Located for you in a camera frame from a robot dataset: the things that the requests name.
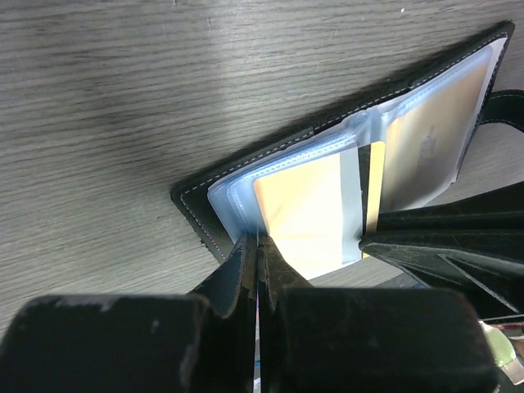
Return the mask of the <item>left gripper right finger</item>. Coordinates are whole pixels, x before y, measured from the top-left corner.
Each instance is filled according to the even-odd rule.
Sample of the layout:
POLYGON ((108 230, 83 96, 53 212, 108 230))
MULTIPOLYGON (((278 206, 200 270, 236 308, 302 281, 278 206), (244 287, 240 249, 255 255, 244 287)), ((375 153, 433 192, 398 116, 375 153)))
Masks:
POLYGON ((258 244, 264 392, 491 392, 495 362, 464 296, 314 287, 258 244))

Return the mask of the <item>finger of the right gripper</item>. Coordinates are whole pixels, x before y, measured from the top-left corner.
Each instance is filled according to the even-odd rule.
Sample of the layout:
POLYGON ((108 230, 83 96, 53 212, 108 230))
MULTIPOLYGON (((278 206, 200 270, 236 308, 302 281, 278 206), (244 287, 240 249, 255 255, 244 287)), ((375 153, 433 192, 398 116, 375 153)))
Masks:
POLYGON ((428 287, 466 296, 481 318, 523 316, 523 185, 380 215, 363 253, 428 287))

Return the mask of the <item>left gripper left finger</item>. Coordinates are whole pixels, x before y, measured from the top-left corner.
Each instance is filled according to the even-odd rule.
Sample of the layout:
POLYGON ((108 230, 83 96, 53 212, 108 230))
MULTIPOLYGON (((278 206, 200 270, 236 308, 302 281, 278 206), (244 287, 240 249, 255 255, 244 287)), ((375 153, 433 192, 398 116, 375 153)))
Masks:
POLYGON ((4 392, 250 392, 257 241, 184 295, 40 296, 1 343, 4 392))

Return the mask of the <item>black leather card holder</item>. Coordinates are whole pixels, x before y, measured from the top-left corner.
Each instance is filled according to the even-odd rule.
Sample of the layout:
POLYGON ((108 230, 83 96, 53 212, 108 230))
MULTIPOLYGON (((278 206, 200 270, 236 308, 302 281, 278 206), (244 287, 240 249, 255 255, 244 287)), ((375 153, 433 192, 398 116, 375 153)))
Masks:
POLYGON ((224 262, 241 237, 247 234, 256 238, 269 236, 256 200, 256 179, 348 148, 377 141, 386 144, 386 129, 404 101, 459 70, 486 64, 477 113, 466 137, 453 184, 487 110, 488 97, 514 29, 512 22, 499 22, 431 60, 414 65, 395 82, 324 111, 295 133, 177 183, 171 192, 173 203, 215 258, 224 262))

